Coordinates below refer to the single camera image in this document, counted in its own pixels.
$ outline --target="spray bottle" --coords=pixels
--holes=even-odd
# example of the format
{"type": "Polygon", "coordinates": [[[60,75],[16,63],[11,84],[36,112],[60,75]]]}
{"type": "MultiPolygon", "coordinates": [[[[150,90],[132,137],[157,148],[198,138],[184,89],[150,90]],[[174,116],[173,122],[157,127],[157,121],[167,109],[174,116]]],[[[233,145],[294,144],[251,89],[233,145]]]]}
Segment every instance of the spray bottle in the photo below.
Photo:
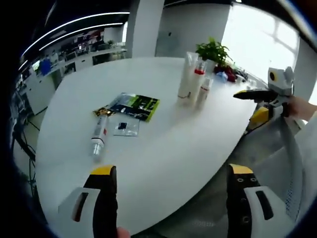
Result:
{"type": "Polygon", "coordinates": [[[101,115],[98,117],[98,123],[94,130],[94,134],[91,138],[92,146],[92,156],[95,159],[99,159],[102,153],[102,150],[106,143],[106,134],[107,134],[107,124],[108,124],[108,116],[101,115]]]}
{"type": "Polygon", "coordinates": [[[202,82],[205,78],[205,70],[206,70],[206,62],[203,60],[200,60],[195,68],[194,76],[191,82],[190,93],[188,97],[189,103],[191,105],[194,105],[197,100],[200,86],[202,85],[202,82]]]}
{"type": "Polygon", "coordinates": [[[196,107],[198,109],[201,109],[204,107],[209,91],[210,91],[210,79],[205,78],[204,83],[200,87],[197,101],[196,101],[196,107]]]}
{"type": "Polygon", "coordinates": [[[198,60],[198,54],[193,52],[187,52],[185,57],[185,63],[183,66],[183,72],[181,81],[177,93],[177,101],[179,104],[188,104],[188,94],[190,91],[191,80],[194,75],[194,70],[198,60]]]}

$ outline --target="human hand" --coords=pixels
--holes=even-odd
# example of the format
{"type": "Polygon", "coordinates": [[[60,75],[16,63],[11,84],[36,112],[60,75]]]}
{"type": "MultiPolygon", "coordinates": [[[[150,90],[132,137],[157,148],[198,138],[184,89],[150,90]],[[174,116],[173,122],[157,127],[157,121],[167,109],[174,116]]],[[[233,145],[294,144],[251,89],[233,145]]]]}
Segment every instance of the human hand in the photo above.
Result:
{"type": "Polygon", "coordinates": [[[117,228],[117,233],[118,233],[118,238],[130,238],[131,237],[129,232],[122,227],[117,228]]]}
{"type": "Polygon", "coordinates": [[[317,106],[302,98],[291,96],[288,103],[290,116],[309,121],[317,110],[317,106]]]}

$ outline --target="computer monitor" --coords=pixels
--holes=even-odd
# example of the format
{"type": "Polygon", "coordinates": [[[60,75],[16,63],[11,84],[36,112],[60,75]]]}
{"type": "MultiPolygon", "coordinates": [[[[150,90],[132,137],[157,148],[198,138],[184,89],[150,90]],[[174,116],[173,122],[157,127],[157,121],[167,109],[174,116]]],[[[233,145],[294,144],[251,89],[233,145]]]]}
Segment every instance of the computer monitor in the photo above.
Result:
{"type": "Polygon", "coordinates": [[[33,71],[36,72],[39,66],[40,66],[40,61],[38,60],[34,64],[32,64],[33,71]]]}
{"type": "Polygon", "coordinates": [[[107,49],[107,44],[98,45],[97,49],[98,49],[98,51],[106,50],[107,49]]]}
{"type": "Polygon", "coordinates": [[[77,56],[76,52],[74,51],[74,52],[72,52],[72,53],[70,53],[70,54],[65,56],[65,61],[72,60],[72,59],[76,58],[76,56],[77,56]]]}

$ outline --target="bottle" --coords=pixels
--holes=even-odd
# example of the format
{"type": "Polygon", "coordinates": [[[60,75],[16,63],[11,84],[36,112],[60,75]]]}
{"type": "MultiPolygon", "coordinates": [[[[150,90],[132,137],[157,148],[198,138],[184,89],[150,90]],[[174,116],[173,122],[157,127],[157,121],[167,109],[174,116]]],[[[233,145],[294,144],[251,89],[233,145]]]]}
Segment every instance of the bottle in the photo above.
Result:
{"type": "Polygon", "coordinates": [[[180,80],[178,93],[177,93],[177,101],[182,105],[186,105],[188,103],[188,93],[190,90],[191,79],[194,74],[195,66],[198,60],[198,54],[187,52],[185,57],[185,62],[183,66],[182,77],[180,80]]]}
{"type": "Polygon", "coordinates": [[[200,87],[199,94],[196,101],[196,107],[198,109],[201,109],[204,107],[209,91],[210,91],[210,79],[205,78],[204,83],[200,87]]]}
{"type": "Polygon", "coordinates": [[[190,92],[188,95],[189,102],[193,105],[197,99],[200,86],[205,78],[205,66],[206,62],[201,60],[195,68],[194,76],[191,82],[190,92]]]}
{"type": "Polygon", "coordinates": [[[101,115],[98,117],[98,123],[91,138],[92,156],[99,159],[106,142],[108,116],[101,115]]]}

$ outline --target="white wall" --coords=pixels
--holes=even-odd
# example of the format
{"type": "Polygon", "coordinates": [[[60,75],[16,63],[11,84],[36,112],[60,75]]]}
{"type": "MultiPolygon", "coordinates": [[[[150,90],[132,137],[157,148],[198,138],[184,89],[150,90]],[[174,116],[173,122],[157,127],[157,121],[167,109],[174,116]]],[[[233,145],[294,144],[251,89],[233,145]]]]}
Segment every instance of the white wall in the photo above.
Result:
{"type": "Polygon", "coordinates": [[[113,40],[115,42],[121,42],[123,27],[109,27],[104,30],[104,42],[113,40]]]}
{"type": "Polygon", "coordinates": [[[316,83],[317,54],[300,39],[295,73],[295,96],[309,100],[316,83]]]}
{"type": "Polygon", "coordinates": [[[209,36],[221,42],[229,10],[229,5],[212,3],[165,8],[160,21],[156,56],[182,58],[187,51],[194,52],[196,44],[208,42],[209,36]]]}
{"type": "Polygon", "coordinates": [[[164,0],[133,0],[127,29],[127,56],[154,57],[164,0]]]}

